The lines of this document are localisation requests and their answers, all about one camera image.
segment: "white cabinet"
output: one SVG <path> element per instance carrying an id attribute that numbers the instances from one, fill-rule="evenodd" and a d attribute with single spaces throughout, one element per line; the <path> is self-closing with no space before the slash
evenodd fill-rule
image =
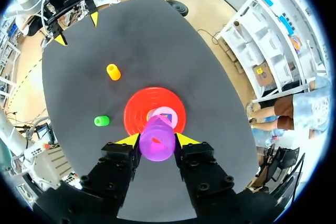
<path id="1" fill-rule="evenodd" d="M 236 54 L 256 93 L 255 101 L 288 95 L 290 91 L 282 88 L 293 81 L 300 83 L 295 92 L 306 91 L 307 79 L 323 69 L 329 73 L 323 32 L 308 9 L 302 0 L 247 0 L 216 36 L 223 37 Z M 239 32 L 236 21 L 241 24 Z M 274 86 L 260 89 L 253 73 L 253 67 L 264 61 L 276 84 L 267 98 L 262 98 L 263 92 Z"/>

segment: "person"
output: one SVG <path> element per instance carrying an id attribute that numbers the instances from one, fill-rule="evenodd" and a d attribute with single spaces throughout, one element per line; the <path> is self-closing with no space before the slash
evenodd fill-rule
<path id="1" fill-rule="evenodd" d="M 309 139 L 321 134 L 328 128 L 331 106 L 331 83 L 328 79 L 316 76 L 309 83 L 310 92 L 297 93 L 279 98 L 274 106 L 253 111 L 252 104 L 247 106 L 247 116 L 251 128 L 263 131 L 274 129 L 309 129 Z M 279 116 L 271 122 L 258 123 L 257 119 Z"/>

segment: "black stool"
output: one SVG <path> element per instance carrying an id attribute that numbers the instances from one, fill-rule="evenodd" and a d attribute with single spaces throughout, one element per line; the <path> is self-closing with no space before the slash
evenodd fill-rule
<path id="1" fill-rule="evenodd" d="M 189 10 L 188 7 L 176 0 L 166 0 L 175 10 L 177 10 L 183 17 L 187 16 Z"/>

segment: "screw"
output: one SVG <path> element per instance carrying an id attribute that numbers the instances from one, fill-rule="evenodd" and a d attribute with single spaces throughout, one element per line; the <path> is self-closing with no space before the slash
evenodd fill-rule
<path id="1" fill-rule="evenodd" d="M 79 206 L 73 205 L 68 209 L 69 213 L 71 214 L 79 214 L 81 212 L 81 208 Z"/>
<path id="2" fill-rule="evenodd" d="M 98 163 L 105 163 L 106 159 L 104 157 L 101 157 L 100 159 L 98 159 Z"/>
<path id="3" fill-rule="evenodd" d="M 231 183 L 231 182 L 233 182 L 233 177 L 232 176 L 226 176 L 224 181 L 227 182 L 227 183 Z"/>
<path id="4" fill-rule="evenodd" d="M 200 191 L 207 191 L 210 188 L 210 185 L 208 183 L 201 183 L 198 185 L 198 189 Z"/>
<path id="5" fill-rule="evenodd" d="M 195 167 L 195 166 L 197 166 L 197 165 L 199 165 L 199 162 L 197 162 L 197 161 L 192 161 L 192 162 L 190 163 L 190 166 L 192 166 L 192 167 Z"/>
<path id="6" fill-rule="evenodd" d="M 84 176 L 81 176 L 80 177 L 80 181 L 82 182 L 82 183 L 86 183 L 86 182 L 88 182 L 90 180 L 90 178 L 89 178 L 89 176 L 87 176 L 87 175 L 84 175 Z"/>
<path id="7" fill-rule="evenodd" d="M 107 186 L 107 190 L 114 190 L 114 183 L 110 182 Z"/>
<path id="8" fill-rule="evenodd" d="M 67 218 L 62 218 L 61 221 L 60 221 L 61 224 L 70 224 L 71 221 Z"/>
<path id="9" fill-rule="evenodd" d="M 122 162 L 117 162 L 116 166 L 117 166 L 117 167 L 123 167 L 124 164 L 123 164 Z"/>

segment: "brown skirt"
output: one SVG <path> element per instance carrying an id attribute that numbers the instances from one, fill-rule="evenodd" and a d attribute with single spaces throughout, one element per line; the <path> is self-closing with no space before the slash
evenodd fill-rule
<path id="1" fill-rule="evenodd" d="M 274 104 L 275 115 L 278 118 L 278 129 L 294 130 L 293 120 L 293 95 L 281 97 Z"/>

